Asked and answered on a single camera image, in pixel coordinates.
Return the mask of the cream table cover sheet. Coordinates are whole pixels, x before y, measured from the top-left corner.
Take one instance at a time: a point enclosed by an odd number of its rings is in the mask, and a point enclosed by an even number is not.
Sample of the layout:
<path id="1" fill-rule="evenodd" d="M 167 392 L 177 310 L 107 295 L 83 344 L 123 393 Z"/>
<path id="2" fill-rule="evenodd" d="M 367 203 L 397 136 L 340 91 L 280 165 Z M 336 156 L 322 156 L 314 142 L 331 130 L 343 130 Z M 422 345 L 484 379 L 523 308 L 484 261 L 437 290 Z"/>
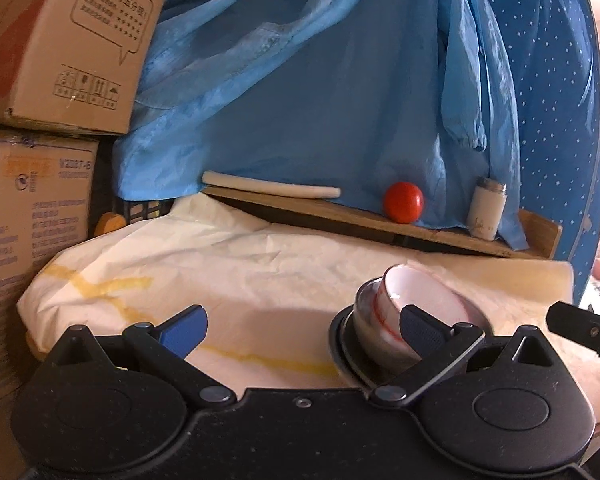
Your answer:
<path id="1" fill-rule="evenodd" d="M 363 283 L 398 263 L 473 301 L 502 335 L 542 325 L 548 307 L 571 296 L 565 262 L 414 252 L 268 223 L 197 194 L 166 216 L 60 252 L 17 309 L 35 347 L 47 352 L 74 324 L 117 335 L 200 304 L 208 334 L 188 359 L 219 382 L 236 392 L 339 388 L 330 322 Z"/>

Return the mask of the steel bowl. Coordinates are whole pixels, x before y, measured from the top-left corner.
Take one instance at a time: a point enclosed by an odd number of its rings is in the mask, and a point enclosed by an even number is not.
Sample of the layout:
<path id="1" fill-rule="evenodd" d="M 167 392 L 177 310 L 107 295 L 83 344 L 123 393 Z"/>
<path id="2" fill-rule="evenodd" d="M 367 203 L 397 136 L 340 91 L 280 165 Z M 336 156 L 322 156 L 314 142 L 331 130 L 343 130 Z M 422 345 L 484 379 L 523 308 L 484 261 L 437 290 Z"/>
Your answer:
<path id="1" fill-rule="evenodd" d="M 387 373 L 397 375 L 422 358 L 400 335 L 391 335 L 378 321 L 374 301 L 380 284 L 381 278 L 374 278 L 358 289 L 353 304 L 353 324 L 358 341 L 367 355 Z"/>

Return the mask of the white red-rimmed bowl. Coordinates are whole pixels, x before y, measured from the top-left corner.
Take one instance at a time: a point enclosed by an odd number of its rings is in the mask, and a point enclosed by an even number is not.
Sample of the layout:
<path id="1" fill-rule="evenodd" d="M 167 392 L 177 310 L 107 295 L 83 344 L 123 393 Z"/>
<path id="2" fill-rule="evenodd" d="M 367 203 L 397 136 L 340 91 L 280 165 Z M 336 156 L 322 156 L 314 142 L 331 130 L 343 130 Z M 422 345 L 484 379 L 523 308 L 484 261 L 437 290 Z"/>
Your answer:
<path id="1" fill-rule="evenodd" d="M 408 304 L 414 304 L 449 326 L 469 322 L 486 333 L 491 330 L 489 321 L 472 301 L 454 292 L 434 274 L 414 264 L 398 264 L 381 277 L 374 301 L 375 315 L 391 335 L 400 335 L 400 311 Z"/>

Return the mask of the blue dotted fabric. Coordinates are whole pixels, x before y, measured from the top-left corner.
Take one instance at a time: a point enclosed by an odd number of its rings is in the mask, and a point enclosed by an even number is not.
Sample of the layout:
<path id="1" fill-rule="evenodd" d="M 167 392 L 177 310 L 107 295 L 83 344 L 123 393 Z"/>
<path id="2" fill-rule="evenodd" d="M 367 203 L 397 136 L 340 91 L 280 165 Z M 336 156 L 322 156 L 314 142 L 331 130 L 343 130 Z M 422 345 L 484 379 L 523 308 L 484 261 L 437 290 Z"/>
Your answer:
<path id="1" fill-rule="evenodd" d="M 600 40 L 591 0 L 489 0 L 514 78 L 525 210 L 562 227 L 580 299 L 600 241 Z"/>

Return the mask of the blue cloth garment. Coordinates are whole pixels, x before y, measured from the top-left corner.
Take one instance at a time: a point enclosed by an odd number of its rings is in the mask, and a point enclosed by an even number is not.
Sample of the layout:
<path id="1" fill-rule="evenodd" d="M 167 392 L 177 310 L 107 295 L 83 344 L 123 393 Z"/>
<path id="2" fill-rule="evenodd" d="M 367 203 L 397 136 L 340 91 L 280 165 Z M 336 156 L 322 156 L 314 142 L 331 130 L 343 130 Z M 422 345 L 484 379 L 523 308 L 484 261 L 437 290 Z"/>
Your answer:
<path id="1" fill-rule="evenodd" d="M 166 200 L 207 171 L 334 186 L 376 212 L 410 182 L 433 229 L 464 226 L 489 177 L 507 192 L 500 237 L 525 248 L 514 81 L 489 0 L 166 0 L 112 186 Z"/>

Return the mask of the red tomato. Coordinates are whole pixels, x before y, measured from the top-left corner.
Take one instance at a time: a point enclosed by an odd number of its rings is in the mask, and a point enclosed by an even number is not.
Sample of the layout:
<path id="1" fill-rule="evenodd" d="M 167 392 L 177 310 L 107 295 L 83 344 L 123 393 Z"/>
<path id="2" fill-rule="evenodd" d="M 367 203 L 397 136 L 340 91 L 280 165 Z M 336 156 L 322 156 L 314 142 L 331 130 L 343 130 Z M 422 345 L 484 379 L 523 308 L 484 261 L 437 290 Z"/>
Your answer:
<path id="1" fill-rule="evenodd" d="M 401 224 L 416 222 L 424 211 L 422 190 L 411 182 L 396 182 L 385 192 L 382 208 L 392 221 Z"/>

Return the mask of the cream rolling pin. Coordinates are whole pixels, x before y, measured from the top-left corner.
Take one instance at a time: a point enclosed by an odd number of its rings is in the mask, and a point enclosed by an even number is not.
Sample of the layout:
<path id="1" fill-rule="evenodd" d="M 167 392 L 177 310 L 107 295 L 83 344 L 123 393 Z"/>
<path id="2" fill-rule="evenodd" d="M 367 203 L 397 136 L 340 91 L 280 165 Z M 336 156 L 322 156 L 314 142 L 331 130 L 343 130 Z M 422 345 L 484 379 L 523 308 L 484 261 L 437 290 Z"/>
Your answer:
<path id="1" fill-rule="evenodd" d="M 308 200 L 334 200 L 341 195 L 340 188 L 334 188 L 333 186 L 290 184 L 231 176 L 215 171 L 205 171 L 201 176 L 201 181 L 205 185 L 216 186 L 217 188 L 230 188 L 231 190 L 273 196 L 307 198 Z"/>

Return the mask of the black plastic crate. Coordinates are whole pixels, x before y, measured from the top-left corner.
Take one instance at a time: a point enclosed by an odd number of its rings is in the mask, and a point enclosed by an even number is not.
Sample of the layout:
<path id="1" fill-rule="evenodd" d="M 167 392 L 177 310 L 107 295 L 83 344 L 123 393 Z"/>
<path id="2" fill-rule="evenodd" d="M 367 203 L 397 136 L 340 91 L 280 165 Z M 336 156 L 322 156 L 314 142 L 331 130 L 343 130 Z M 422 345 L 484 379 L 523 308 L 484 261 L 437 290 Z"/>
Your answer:
<path id="1" fill-rule="evenodd" d="M 170 200 L 124 200 L 112 190 L 112 149 L 114 138 L 98 138 L 95 169 L 92 179 L 91 203 L 88 211 L 88 236 L 95 235 L 96 226 L 104 214 L 120 214 L 126 223 L 134 223 L 168 214 L 174 204 Z"/>

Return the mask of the cream cylindrical cup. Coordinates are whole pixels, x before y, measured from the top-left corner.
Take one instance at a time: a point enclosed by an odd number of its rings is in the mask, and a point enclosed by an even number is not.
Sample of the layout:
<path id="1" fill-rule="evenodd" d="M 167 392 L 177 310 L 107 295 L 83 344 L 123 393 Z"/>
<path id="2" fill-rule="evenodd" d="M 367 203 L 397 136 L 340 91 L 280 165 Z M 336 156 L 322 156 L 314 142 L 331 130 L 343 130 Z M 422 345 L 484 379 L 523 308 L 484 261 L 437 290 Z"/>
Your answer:
<path id="1" fill-rule="evenodd" d="M 506 200 L 505 184 L 485 177 L 479 178 L 466 220 L 469 234 L 479 240 L 495 240 Z"/>

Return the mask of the cardboard box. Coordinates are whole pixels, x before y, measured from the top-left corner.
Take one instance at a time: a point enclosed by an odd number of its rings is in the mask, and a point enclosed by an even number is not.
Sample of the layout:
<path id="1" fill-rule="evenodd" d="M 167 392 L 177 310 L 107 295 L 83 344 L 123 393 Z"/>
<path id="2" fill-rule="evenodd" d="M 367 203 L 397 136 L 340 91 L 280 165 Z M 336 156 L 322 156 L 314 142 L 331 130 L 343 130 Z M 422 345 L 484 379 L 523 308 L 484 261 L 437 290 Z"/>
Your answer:
<path id="1" fill-rule="evenodd" d="M 85 240 L 96 153 L 91 139 L 0 128 L 0 479 L 23 470 L 8 419 L 34 367 L 17 301 L 54 255 Z"/>
<path id="2" fill-rule="evenodd" d="M 0 0 L 0 125 L 125 134 L 164 0 Z"/>

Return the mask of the upper cardboard box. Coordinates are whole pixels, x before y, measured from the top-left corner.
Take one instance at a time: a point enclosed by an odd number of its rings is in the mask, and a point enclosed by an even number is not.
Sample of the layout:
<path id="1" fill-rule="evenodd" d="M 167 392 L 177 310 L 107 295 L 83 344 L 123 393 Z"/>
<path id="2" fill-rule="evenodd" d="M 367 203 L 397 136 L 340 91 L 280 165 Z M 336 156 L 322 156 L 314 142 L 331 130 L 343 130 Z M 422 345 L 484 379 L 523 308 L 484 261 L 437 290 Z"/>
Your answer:
<path id="1" fill-rule="evenodd" d="M 0 125 L 125 134 L 164 0 L 0 0 Z"/>

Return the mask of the wooden cutting board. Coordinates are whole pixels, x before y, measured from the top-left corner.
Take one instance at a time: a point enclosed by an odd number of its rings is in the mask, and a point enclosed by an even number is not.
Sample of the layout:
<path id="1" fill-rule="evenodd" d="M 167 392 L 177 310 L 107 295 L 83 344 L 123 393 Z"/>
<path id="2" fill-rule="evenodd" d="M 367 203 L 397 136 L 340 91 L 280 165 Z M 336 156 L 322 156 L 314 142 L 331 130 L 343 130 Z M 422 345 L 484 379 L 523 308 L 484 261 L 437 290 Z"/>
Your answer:
<path id="1" fill-rule="evenodd" d="M 480 240 L 462 229 L 430 230 L 399 224 L 379 214 L 326 200 L 279 197 L 215 186 L 205 188 L 204 194 L 271 223 L 376 240 L 421 252 L 552 260 L 562 236 L 562 226 L 558 223 L 524 209 L 519 211 L 519 219 L 529 248 L 513 250 L 501 240 Z"/>

